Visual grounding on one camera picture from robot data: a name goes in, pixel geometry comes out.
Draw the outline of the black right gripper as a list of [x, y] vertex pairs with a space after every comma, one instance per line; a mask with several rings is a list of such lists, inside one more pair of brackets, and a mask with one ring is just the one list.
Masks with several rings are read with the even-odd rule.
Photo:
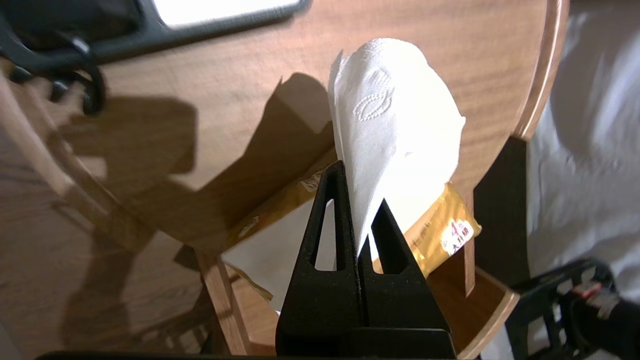
[[[614, 276], [597, 259], [579, 259], [518, 285], [519, 302], [505, 325], [516, 360], [585, 360], [598, 350], [617, 353], [616, 323], [604, 318]], [[531, 351], [530, 325], [542, 321], [548, 344]]]

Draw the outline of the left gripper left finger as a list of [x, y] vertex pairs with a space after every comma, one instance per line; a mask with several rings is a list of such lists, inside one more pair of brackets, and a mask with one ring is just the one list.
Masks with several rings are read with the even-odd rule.
[[[316, 269], [326, 205], [334, 203], [336, 270]], [[279, 357], [338, 357], [343, 336], [361, 324], [361, 290], [356, 264], [345, 165], [322, 174], [286, 291], [275, 333]]]

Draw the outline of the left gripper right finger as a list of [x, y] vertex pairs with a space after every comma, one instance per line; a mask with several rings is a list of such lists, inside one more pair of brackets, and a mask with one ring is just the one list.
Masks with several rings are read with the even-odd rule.
[[449, 330], [388, 203], [382, 201], [359, 253], [366, 325]]

